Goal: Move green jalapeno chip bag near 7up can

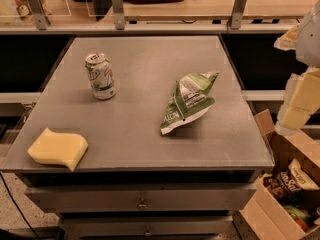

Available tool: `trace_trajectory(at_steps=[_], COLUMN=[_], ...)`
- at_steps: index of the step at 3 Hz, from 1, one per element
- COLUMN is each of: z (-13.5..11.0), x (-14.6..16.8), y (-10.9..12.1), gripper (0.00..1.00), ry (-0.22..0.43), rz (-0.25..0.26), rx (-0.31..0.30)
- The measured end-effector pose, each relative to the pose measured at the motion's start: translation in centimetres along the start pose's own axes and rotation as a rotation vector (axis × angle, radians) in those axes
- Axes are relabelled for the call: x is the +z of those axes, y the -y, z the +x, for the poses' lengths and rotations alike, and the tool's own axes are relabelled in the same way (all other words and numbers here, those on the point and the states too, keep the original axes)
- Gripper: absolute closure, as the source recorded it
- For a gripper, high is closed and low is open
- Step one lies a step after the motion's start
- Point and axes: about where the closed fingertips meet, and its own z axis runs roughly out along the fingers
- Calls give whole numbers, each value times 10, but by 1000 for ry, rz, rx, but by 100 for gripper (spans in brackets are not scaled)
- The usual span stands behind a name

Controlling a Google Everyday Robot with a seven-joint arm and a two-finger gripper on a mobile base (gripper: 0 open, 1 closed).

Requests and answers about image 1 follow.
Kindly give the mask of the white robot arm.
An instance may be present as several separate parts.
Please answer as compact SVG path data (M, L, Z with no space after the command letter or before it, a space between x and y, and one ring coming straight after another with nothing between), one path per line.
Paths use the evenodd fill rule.
M320 109L320 1L300 24L278 38L274 47L294 50L296 59L308 66L301 75L292 74L286 84L275 129L288 136L300 130Z

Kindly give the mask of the yellow foam-padded gripper finger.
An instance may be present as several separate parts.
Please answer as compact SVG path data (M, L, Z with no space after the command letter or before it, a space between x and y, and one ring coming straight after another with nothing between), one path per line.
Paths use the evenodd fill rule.
M296 25L277 38L274 47L280 50L295 50L298 28L299 25Z
M320 68L309 67L301 75L292 74L278 112L276 132L282 136L295 134L319 109Z

